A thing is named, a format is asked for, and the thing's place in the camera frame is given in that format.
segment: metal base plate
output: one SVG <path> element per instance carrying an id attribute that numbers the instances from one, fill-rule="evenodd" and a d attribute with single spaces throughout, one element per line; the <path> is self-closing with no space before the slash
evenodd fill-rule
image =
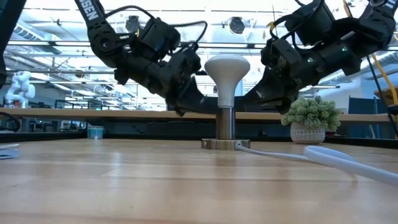
<path id="1" fill-rule="evenodd" d="M 234 139 L 234 140 L 221 140 L 221 139 L 202 139 L 202 149 L 216 149 L 216 150 L 236 150 L 236 143 L 241 143 L 242 146 L 250 148 L 250 140 L 247 139 Z"/>

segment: potted plant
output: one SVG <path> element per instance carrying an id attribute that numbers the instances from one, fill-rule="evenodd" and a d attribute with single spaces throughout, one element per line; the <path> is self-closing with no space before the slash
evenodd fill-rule
<path id="1" fill-rule="evenodd" d="M 325 130 L 335 131 L 340 125 L 334 101 L 299 98 L 282 118 L 283 125 L 291 125 L 290 137 L 299 144 L 320 144 L 325 140 Z"/>

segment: blue container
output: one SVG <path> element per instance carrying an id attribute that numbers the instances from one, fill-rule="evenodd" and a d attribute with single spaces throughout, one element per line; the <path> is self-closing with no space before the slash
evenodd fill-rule
<path id="1" fill-rule="evenodd" d="M 87 130 L 88 139 L 102 139 L 104 135 L 104 127 L 92 126 Z"/>

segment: white flower pot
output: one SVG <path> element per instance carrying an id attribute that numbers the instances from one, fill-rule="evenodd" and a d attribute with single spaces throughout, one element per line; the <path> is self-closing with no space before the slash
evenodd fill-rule
<path id="1" fill-rule="evenodd" d="M 292 123 L 290 137 L 297 144 L 320 144 L 325 140 L 325 129 L 307 128 L 304 124 Z"/>

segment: green succulent plant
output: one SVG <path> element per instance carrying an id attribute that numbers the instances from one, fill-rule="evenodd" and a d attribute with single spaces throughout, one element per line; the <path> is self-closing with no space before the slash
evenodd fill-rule
<path id="1" fill-rule="evenodd" d="M 282 118 L 283 125 L 294 122 L 304 124 L 307 128 L 325 128 L 336 130 L 340 126 L 338 115 L 341 110 L 336 109 L 334 101 L 323 101 L 320 96 L 315 99 L 299 98 L 290 107 L 289 112 Z"/>

